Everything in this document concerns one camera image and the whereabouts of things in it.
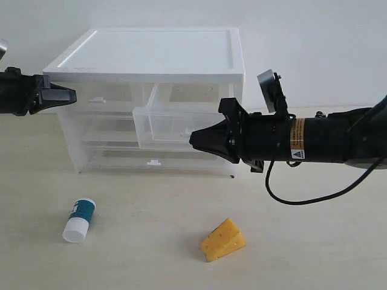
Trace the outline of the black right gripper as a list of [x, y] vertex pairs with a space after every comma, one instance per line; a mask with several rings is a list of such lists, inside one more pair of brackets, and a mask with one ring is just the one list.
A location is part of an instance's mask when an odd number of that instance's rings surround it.
[[296, 121], [296, 116], [288, 112], [249, 114], [235, 98], [221, 99], [218, 112], [225, 120], [193, 131], [189, 144], [195, 150], [216, 155], [232, 164], [242, 161], [253, 173], [262, 173], [265, 161], [278, 158]]

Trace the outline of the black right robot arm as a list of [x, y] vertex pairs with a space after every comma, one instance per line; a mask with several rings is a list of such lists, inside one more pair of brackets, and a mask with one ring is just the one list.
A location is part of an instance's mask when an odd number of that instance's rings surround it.
[[371, 108], [298, 118], [276, 112], [248, 113], [235, 98], [224, 98], [219, 112], [225, 119], [191, 133], [199, 151], [233, 164], [243, 162], [261, 173], [264, 162], [338, 163], [365, 168], [386, 156], [386, 100]]

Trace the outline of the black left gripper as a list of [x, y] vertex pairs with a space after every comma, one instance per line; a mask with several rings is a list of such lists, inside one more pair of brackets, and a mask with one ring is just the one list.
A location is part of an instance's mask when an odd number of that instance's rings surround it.
[[76, 101], [74, 89], [55, 85], [46, 75], [23, 75], [16, 67], [1, 72], [1, 114], [21, 117]]

